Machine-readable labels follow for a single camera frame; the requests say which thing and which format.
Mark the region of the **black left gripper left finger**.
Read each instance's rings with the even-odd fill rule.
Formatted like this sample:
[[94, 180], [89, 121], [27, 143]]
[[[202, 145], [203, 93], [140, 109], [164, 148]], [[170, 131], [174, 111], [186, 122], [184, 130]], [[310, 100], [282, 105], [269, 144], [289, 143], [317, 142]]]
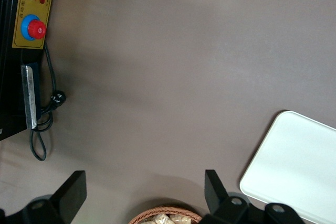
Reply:
[[86, 199], [86, 172], [77, 170], [49, 198], [35, 199], [9, 216], [1, 209], [1, 223], [72, 223]]

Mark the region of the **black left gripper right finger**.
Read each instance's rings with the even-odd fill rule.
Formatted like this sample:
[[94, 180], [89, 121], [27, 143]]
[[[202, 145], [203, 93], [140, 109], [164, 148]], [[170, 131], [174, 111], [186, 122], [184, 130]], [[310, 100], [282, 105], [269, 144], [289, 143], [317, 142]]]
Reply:
[[205, 171], [204, 196], [209, 213], [201, 223], [304, 223], [288, 205], [269, 203], [259, 209], [241, 194], [229, 194], [213, 169]]

